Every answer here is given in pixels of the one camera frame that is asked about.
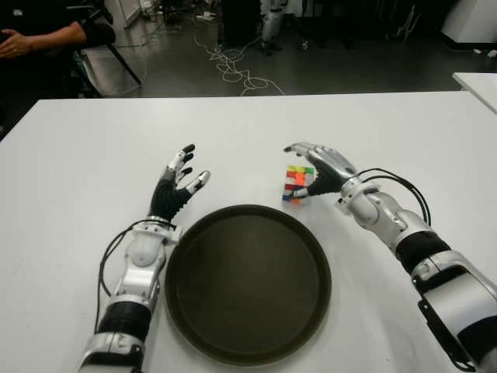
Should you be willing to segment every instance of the robotic hand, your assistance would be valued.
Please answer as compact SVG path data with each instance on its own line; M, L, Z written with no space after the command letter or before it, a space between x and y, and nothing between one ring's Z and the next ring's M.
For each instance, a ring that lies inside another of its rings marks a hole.
M393 252L421 295L419 309L454 365L497 371L497 286L439 238L417 214L404 210L371 181L363 182L336 150L306 142L285 152L303 155L318 177L293 198L340 192L340 209L374 232Z
M203 171L185 187L177 188L179 181L192 172L191 168L182 168L193 158L194 149L194 145L189 145L176 153L158 181L147 218L132 224L113 241L119 244L126 232L134 234L126 250L124 274L110 295L95 334L88 341L79 372L141 371L144 342L160 290L158 276L165 266L166 247L174 247L181 236L181 229L169 221L210 177L208 171Z

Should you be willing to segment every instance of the person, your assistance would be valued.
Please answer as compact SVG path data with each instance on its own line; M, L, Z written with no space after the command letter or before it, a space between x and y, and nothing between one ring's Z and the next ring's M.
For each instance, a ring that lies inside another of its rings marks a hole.
M288 5L288 0L270 0L269 11L262 19L261 50L265 55L272 55L273 51L281 51L276 43L280 33L283 15Z
M67 96L68 56L86 34L59 0L0 1L0 140L38 99Z

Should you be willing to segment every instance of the tangled cable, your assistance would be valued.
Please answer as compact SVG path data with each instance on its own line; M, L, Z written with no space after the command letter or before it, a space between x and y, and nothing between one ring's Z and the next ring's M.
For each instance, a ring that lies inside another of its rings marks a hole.
M251 45L257 43L260 37L251 41L245 45L241 50L229 49L226 51L211 51L207 45L201 44L198 41L198 35L201 31L204 31L206 27L202 27L194 18L191 19L196 26L200 28L195 32L193 36L193 41L198 47L202 47L207 54L209 54L209 61L218 61L216 64L216 69L222 73L223 82L226 83L238 83L243 82L245 87L240 94L243 97L248 91L256 91L257 89L267 89L270 86L276 88L280 95L285 96L283 90L272 80L266 78L260 78L256 76L251 76L250 70L238 70L236 64L243 60L245 57L245 51Z

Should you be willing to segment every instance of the colorful cube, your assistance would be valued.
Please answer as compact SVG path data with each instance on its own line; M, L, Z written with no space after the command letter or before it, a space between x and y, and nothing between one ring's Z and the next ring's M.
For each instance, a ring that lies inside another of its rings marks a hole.
M314 181L314 169L312 167L288 166L285 189L283 190L283 200L291 204L304 204L307 199L292 199L290 195L294 190L308 187Z

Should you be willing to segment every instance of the black wire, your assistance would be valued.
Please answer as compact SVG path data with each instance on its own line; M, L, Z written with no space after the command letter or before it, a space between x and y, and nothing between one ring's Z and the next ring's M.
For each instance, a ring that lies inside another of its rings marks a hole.
M380 171L380 172L383 172L383 173L387 173L388 175L392 175L393 177L396 177L400 180L402 180L406 185L406 187L408 189L413 189L415 190L415 192L419 195L419 197L422 199L422 202L424 203L425 207L426 207L426 215L427 215L427 219L428 219L428 223L429 225L431 225L431 222L432 222L432 217L431 217L431 213L429 212L429 206L428 206L428 203L426 202L426 199L425 197L422 195L421 191L418 189L417 186L415 186L413 183L411 183L409 180L399 176L399 175L396 175L394 174L393 172L391 171L388 171L386 169L381 169L381 168L374 168L374 169L365 169L364 171L361 171L359 173L359 175L362 175L363 173L368 173L369 171Z
M396 175L390 171L387 171L386 169L381 169L381 168L373 168L373 169L365 169L364 171L361 171L358 175L362 175L364 173L368 173L370 171L379 171L382 173L387 173L390 176L372 176L370 178L367 178L364 180L364 182L369 181L369 180L374 180L374 179L388 179L388 180L394 180L397 183L400 183L402 186L404 186L407 190L409 190L416 200L419 202L419 206L421 207L422 215L423 215L423 220L426 222L426 224L430 225L432 224L432 217L431 213L429 211L429 206L428 203L426 202L425 197L422 195L421 191L410 181L407 179L404 179L403 177L400 177L399 175Z
M96 317L95 317L95 326L93 328L93 332L95 334L97 333L98 324L99 324L99 317L100 317L100 286L102 286L102 288L106 292L106 294L108 296L110 296L109 288L107 287L105 280L103 278L106 262L110 258L110 256L113 254L113 252L116 250L116 248L119 246L119 244L121 244L121 242L123 241L126 234L129 231L133 230L135 225L138 225L140 223L145 223L145 222L159 223L160 225L167 225L171 228L176 229L176 226L171 224L169 221L161 221L161 220L156 220L156 219L139 220L139 221L136 221L135 223L133 223L132 225L130 225L128 228L124 229L116 237L114 237L113 240L110 242L110 244L106 247L106 251L104 252L102 259L100 260L100 265L99 265L99 276L98 276L97 293L96 293L96 295L97 295Z

